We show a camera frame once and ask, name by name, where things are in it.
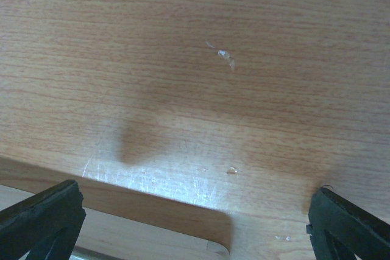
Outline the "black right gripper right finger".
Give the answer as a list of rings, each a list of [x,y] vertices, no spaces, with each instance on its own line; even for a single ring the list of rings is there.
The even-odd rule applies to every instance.
[[[308,220],[316,259],[389,259],[389,224],[328,188],[313,194]]]

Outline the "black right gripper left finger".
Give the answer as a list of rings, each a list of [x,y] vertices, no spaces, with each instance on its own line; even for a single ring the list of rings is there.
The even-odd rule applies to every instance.
[[[1,259],[69,259],[86,217],[75,180],[1,211]]]

